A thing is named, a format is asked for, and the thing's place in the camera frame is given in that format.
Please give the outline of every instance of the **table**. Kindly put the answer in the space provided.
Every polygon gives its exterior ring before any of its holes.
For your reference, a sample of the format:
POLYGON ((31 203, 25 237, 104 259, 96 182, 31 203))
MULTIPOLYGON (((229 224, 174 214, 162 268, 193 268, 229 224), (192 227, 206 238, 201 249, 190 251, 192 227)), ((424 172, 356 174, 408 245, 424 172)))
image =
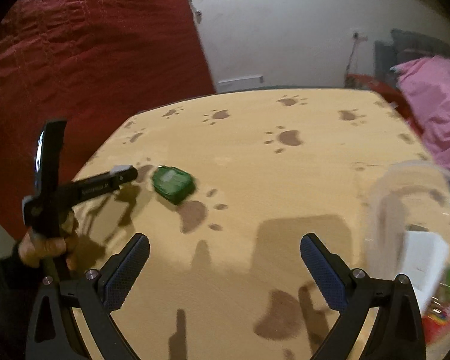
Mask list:
POLYGON ((246 91, 143 112, 77 175, 139 170, 120 192, 76 208, 82 269, 101 267, 134 233, 148 236, 149 261, 112 313, 142 359, 308 359, 337 313, 301 261, 301 237, 313 231, 349 266, 363 266, 367 189, 390 164, 429 158, 369 91, 246 91), (179 207, 153 192, 161 164, 196 178, 179 207))

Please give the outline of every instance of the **screw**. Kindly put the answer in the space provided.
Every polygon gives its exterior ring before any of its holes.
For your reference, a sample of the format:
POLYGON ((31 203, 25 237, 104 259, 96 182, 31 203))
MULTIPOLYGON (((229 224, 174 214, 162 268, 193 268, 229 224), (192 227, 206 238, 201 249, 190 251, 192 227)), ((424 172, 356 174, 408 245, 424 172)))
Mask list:
POLYGON ((85 272, 85 277, 88 280, 93 280, 98 276, 98 271, 96 269, 89 269, 87 272, 85 272))
POLYGON ((363 279, 365 277, 365 272, 363 270, 359 269, 359 268, 358 269, 354 269, 352 271, 352 274, 357 279, 363 279))
POLYGON ((49 284, 53 283, 53 277, 52 276, 45 276, 42 280, 42 283, 48 286, 49 284))
POLYGON ((409 279, 408 276, 404 275, 404 274, 400 274, 397 276, 398 277, 398 281, 402 284, 408 284, 409 279))

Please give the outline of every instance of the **pink blanket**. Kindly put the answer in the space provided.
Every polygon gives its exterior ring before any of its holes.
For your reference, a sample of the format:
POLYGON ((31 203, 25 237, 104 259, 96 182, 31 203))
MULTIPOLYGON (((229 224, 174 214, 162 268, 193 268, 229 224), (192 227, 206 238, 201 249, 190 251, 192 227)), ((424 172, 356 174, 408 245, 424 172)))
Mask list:
POLYGON ((423 144, 450 170, 450 59, 424 57, 395 67, 399 88, 423 128, 423 144))

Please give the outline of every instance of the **green plastic wrapper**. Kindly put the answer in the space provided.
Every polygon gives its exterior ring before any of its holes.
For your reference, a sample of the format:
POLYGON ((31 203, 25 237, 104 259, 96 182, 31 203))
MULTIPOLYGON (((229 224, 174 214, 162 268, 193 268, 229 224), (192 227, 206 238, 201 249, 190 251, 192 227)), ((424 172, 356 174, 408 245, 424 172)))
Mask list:
POLYGON ((173 166, 159 166, 151 180, 155 191, 175 205, 195 192, 193 177, 173 166))

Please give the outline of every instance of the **red bedspread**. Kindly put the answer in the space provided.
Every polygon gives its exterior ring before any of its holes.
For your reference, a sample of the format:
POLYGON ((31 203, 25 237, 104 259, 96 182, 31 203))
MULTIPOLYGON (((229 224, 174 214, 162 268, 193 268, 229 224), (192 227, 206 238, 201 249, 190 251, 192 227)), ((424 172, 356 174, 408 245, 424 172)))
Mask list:
POLYGON ((128 117, 213 91, 188 0, 19 0, 0 25, 0 224, 25 232, 47 119, 68 119, 67 181, 128 117))

